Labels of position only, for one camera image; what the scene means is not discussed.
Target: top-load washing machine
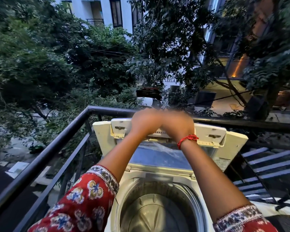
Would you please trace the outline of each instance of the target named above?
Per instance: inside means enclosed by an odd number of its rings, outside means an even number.
[[[93,124],[103,156],[129,132],[130,121],[119,118]],[[248,140],[243,134],[198,123],[195,134],[222,171]],[[188,161],[163,130],[139,145],[119,185],[105,232],[214,231]]]

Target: red printed shirt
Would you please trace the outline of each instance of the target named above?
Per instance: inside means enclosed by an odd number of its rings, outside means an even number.
[[[28,232],[104,231],[118,189],[114,176],[106,168],[95,165]],[[214,224],[214,229],[216,232],[277,231],[254,205],[225,215]]]

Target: red thread bracelet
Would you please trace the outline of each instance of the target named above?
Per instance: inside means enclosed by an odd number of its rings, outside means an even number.
[[[199,138],[195,134],[188,135],[188,136],[182,138],[177,144],[178,149],[181,149],[181,144],[182,144],[183,140],[186,140],[186,139],[197,141]]]

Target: person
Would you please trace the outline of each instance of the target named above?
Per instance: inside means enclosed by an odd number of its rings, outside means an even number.
[[[128,135],[83,174],[28,232],[104,231],[126,166],[138,145],[158,128],[177,143],[194,134],[193,119],[183,112],[155,109],[136,112]],[[195,140],[182,140],[180,149],[193,169],[215,231],[277,231]]]

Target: hand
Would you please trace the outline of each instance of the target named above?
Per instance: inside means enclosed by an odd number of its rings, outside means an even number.
[[[131,120],[131,133],[143,139],[153,134],[162,125],[162,111],[146,108],[135,113]]]
[[[194,134],[193,119],[182,111],[163,112],[162,129],[175,141]]]

